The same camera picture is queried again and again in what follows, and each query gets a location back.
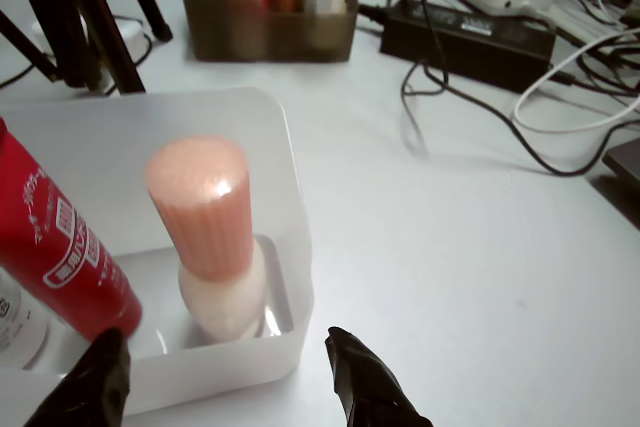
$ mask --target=red tube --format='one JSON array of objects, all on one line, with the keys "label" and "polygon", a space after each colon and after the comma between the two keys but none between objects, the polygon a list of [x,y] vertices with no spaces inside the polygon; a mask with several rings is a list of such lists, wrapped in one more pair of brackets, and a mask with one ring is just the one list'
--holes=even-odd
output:
[{"label": "red tube", "polygon": [[88,340],[140,323],[120,267],[2,118],[0,265]]}]

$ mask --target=brown organizer box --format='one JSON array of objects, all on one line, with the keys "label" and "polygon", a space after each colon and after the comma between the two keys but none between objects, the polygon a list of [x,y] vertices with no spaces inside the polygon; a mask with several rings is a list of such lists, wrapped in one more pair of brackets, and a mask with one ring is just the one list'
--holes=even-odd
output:
[{"label": "brown organizer box", "polygon": [[345,14],[311,15],[258,8],[255,0],[183,0],[198,60],[345,62],[358,0]]}]

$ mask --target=white plastic container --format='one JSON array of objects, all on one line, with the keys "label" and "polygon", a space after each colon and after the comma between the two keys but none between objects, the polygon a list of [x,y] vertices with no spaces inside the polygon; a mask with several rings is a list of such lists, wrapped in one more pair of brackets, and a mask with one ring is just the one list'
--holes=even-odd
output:
[{"label": "white plastic container", "polygon": [[[142,301],[129,341],[125,415],[280,379],[298,364],[313,305],[311,242],[284,113],[253,89],[126,96],[3,116],[9,130],[73,200]],[[217,134],[244,149],[254,233],[269,264],[262,338],[209,345],[180,297],[179,259],[145,187],[166,142]],[[3,425],[22,425],[86,349],[54,320],[29,371],[0,369]]]}]

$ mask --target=ribbed cap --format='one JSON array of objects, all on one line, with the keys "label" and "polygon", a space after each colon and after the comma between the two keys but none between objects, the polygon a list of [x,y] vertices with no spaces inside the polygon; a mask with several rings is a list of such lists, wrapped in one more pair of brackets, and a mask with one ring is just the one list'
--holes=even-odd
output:
[{"label": "ribbed cap", "polygon": [[145,180],[189,271],[219,282],[249,267],[249,172],[236,143],[213,136],[171,142],[151,158]]}]

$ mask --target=pink cylindrical bottle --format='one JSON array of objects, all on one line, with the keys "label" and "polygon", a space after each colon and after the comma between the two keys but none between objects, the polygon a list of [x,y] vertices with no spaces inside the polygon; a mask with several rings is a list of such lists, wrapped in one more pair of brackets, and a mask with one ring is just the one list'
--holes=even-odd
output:
[{"label": "pink cylindrical bottle", "polygon": [[140,323],[118,264],[1,118],[0,264],[88,340]]},{"label": "pink cylindrical bottle", "polygon": [[149,161],[147,188],[176,246],[187,309],[217,342],[260,332],[265,259],[253,238],[249,171],[222,137],[171,142]]}]

